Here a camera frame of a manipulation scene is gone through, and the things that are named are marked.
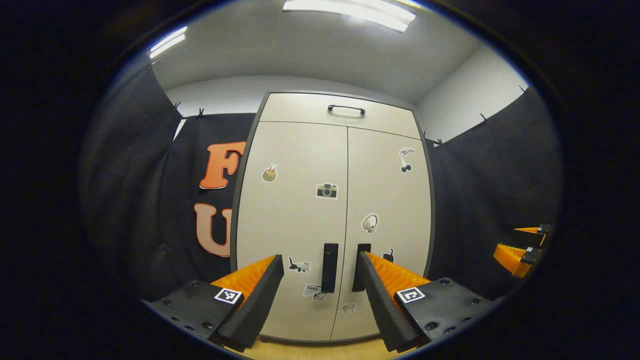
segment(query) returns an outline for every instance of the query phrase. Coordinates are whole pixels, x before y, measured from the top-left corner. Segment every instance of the sticker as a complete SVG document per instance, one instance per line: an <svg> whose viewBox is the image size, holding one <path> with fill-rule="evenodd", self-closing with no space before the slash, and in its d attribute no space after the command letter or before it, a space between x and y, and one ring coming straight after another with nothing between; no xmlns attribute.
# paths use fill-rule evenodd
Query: sticker
<svg viewBox="0 0 640 360"><path fill-rule="evenodd" d="M301 263L294 263L291 257L289 256L289 270L297 271L297 272L311 272L311 263L308 261L303 261Z"/></svg>
<svg viewBox="0 0 640 360"><path fill-rule="evenodd" d="M329 295L329 293L315 293L311 298L314 300L326 301L324 298Z"/></svg>
<svg viewBox="0 0 640 360"><path fill-rule="evenodd" d="M278 164L271 164L268 168L264 169L262 173L262 181L265 183L272 183L276 177L278 177L278 172L276 171L278 168Z"/></svg>
<svg viewBox="0 0 640 360"><path fill-rule="evenodd" d="M375 233L379 223L380 219L378 218L378 214L368 214L364 217L364 220L362 220L362 229L369 234Z"/></svg>
<svg viewBox="0 0 640 360"><path fill-rule="evenodd" d="M396 292L400 295L400 299L406 304L407 302L416 301L422 299L424 294L418 290L418 288L408 288L402 291Z"/></svg>
<svg viewBox="0 0 640 360"><path fill-rule="evenodd" d="M338 186L331 183L318 184L316 186L316 197L321 199L337 199Z"/></svg>
<svg viewBox="0 0 640 360"><path fill-rule="evenodd" d="M311 296L315 293L319 293L322 290L322 286L307 284L305 285L305 289L302 291L302 296Z"/></svg>
<svg viewBox="0 0 640 360"><path fill-rule="evenodd" d="M230 290L222 288L220 292L214 297L216 300L228 302L229 304L235 304L240 299L242 292L236 290Z"/></svg>
<svg viewBox="0 0 640 360"><path fill-rule="evenodd" d="M356 311L356 304L344 304L342 306L343 313L352 313L353 311Z"/></svg>
<svg viewBox="0 0 640 360"><path fill-rule="evenodd" d="M387 261L391 261L392 263L394 262L394 248L390 247L389 248L389 253L385 254L384 252L382 253L382 258L384 260Z"/></svg>
<svg viewBox="0 0 640 360"><path fill-rule="evenodd" d="M402 149L400 149L400 161L402 162L400 171L404 173L406 173L407 171L411 171L411 164L407 164L407 162L404 160L404 158L406 158L407 155L411 153L415 154L415 149L413 147L403 147Z"/></svg>

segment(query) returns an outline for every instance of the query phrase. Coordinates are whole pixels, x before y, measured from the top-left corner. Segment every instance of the white cabinet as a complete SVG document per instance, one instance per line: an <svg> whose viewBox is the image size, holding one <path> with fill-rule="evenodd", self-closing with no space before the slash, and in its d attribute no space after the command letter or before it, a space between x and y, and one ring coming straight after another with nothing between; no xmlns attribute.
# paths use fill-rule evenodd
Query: white cabinet
<svg viewBox="0 0 640 360"><path fill-rule="evenodd" d="M355 124L329 105L365 115ZM379 333L366 292L353 291L358 244L371 244L378 256L392 253L394 263L421 275L429 252L429 170L413 113L298 93L269 94L261 110L241 163L231 229L232 270L283 256L285 275L261 334L339 341ZM317 292L325 243L338 244L332 293Z"/></svg>

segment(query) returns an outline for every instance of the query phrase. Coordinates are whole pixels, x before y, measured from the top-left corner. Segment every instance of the cabinet handle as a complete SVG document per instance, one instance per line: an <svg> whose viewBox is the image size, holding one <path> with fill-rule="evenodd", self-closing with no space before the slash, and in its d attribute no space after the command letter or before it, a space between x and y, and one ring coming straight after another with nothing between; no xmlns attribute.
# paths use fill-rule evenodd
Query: cabinet handle
<svg viewBox="0 0 640 360"><path fill-rule="evenodd" d="M353 292L364 291L364 283L360 279L358 271L358 264L360 262L360 256L358 256L358 254L361 251L371 252L371 244L358 244L358 251L356 251L356 272L353 275L353 287L351 288Z"/></svg>
<svg viewBox="0 0 640 360"><path fill-rule="evenodd" d="M338 244L325 243L322 261L322 289L323 293L335 291L335 273L338 267Z"/></svg>
<svg viewBox="0 0 640 360"><path fill-rule="evenodd" d="M328 109L329 111L332 111L333 108L347 108L347 109L355 109L355 110L360 110L360 114L364 115L365 110L361 109L361 108L354 108L352 106L342 106L342 105L329 105Z"/></svg>

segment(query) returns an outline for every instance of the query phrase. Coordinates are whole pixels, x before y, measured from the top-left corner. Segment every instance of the white wall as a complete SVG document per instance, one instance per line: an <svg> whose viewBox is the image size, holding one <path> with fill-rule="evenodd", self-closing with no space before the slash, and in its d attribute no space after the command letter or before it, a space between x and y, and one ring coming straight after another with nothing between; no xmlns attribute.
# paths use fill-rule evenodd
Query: white wall
<svg viewBox="0 0 640 360"><path fill-rule="evenodd" d="M200 108L204 108L204 114L255 113L258 112L260 103L268 91L282 90L338 92L370 97L407 108L415 107L373 90L335 81L296 76L237 76L214 79L173 88L167 90L166 94L172 103L182 102L178 111L187 117L198 115ZM180 123L176 135L183 124L184 121Z"/></svg>
<svg viewBox="0 0 640 360"><path fill-rule="evenodd" d="M418 105L427 138L443 142L480 124L522 95L529 84L486 45L430 91Z"/></svg>

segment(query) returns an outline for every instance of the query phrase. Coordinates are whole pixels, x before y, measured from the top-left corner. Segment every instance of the orange letter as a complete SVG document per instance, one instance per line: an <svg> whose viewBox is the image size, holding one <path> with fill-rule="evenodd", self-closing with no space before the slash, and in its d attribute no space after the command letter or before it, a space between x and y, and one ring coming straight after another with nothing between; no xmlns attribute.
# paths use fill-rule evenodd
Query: orange letter
<svg viewBox="0 0 640 360"><path fill-rule="evenodd" d="M211 218L216 214L216 208L207 204L195 204L196 235L200 245L211 254L228 258L230 256L229 234L231 228L231 209L224 209L222 217L227 221L227 239L224 245L218 245L211 237Z"/></svg>
<svg viewBox="0 0 640 360"><path fill-rule="evenodd" d="M232 142L232 143L220 143L210 145L207 150L209 151L209 163L207 164L207 173L204 179L200 181L200 187L203 189L222 189L228 181L224 177L224 169L227 169L227 174L233 175L238 168L238 154L244 152L244 145L246 142Z"/></svg>

